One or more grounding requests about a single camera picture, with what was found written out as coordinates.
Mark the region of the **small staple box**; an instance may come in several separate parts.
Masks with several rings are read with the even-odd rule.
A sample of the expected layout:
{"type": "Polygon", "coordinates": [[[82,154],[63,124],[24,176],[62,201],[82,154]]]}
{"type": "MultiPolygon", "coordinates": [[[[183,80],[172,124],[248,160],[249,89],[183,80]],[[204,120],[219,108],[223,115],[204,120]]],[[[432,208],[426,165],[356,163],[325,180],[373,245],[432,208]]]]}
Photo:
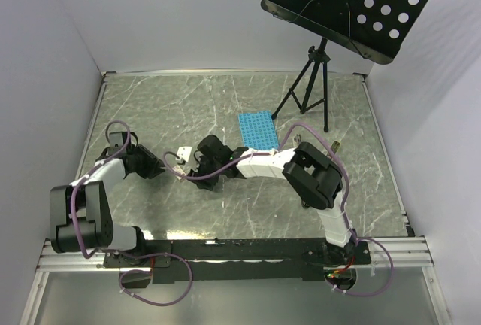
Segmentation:
{"type": "Polygon", "coordinates": [[[181,166],[179,166],[178,164],[176,164],[174,167],[173,167],[173,171],[175,172],[175,177],[177,180],[179,181],[183,181],[184,180],[184,177],[186,176],[186,173],[184,172],[184,170],[182,169],[181,166]]]}

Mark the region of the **black beige stapler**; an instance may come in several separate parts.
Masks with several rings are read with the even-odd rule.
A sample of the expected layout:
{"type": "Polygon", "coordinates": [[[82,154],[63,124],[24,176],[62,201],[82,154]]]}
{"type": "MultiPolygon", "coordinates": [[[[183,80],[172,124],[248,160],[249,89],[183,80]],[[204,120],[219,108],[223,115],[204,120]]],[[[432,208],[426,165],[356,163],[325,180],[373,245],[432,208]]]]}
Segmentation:
{"type": "MultiPolygon", "coordinates": [[[[298,146],[300,145],[300,143],[301,143],[301,135],[300,135],[300,134],[296,134],[295,137],[294,137],[294,139],[293,139],[293,141],[294,141],[295,146],[298,147],[298,146]]],[[[304,209],[309,208],[309,205],[308,205],[304,200],[301,200],[301,206],[302,206],[302,208],[304,208],[304,209]]]]}

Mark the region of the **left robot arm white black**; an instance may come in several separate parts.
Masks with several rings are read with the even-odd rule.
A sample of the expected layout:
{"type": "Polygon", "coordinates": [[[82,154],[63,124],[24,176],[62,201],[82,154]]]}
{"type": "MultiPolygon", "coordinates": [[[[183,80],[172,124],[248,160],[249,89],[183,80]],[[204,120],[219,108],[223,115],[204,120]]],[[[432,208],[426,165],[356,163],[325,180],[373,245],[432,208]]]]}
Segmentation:
{"type": "Polygon", "coordinates": [[[107,141],[84,176],[50,190],[50,243],[58,254],[122,251],[129,265],[140,266],[149,255],[144,235],[137,226],[114,223],[108,193],[130,174],[154,179],[165,165],[133,132],[112,132],[107,141]]]}

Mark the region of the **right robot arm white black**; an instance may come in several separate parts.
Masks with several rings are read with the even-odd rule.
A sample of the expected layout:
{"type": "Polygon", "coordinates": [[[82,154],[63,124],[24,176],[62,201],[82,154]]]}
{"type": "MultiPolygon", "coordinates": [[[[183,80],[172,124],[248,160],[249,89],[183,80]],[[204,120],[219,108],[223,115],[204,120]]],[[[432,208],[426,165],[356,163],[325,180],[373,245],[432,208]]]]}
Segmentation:
{"type": "Polygon", "coordinates": [[[212,190],[219,177],[276,178],[287,181],[303,206],[319,215],[329,243],[328,255],[336,263],[347,262],[355,253],[352,225],[346,219],[346,182],[334,160],[309,142],[287,150],[232,150],[209,135],[186,159],[188,175],[199,189],[212,190]]]}

